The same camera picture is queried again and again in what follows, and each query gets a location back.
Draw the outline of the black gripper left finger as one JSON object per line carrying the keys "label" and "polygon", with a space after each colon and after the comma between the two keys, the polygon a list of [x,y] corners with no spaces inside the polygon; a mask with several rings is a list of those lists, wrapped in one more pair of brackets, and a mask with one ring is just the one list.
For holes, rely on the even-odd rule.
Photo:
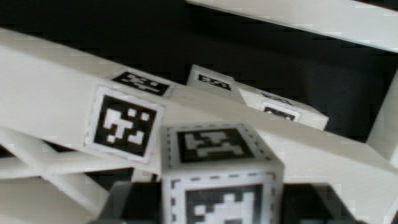
{"label": "black gripper left finger", "polygon": [[159,224],[159,184],[117,182],[99,216],[86,224]]}

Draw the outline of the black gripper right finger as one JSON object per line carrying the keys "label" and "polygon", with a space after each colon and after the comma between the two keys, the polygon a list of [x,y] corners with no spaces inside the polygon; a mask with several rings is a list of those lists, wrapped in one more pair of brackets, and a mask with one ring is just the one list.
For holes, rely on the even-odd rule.
{"label": "black gripper right finger", "polygon": [[355,219],[332,187],[321,184],[285,184],[282,224],[367,224]]}

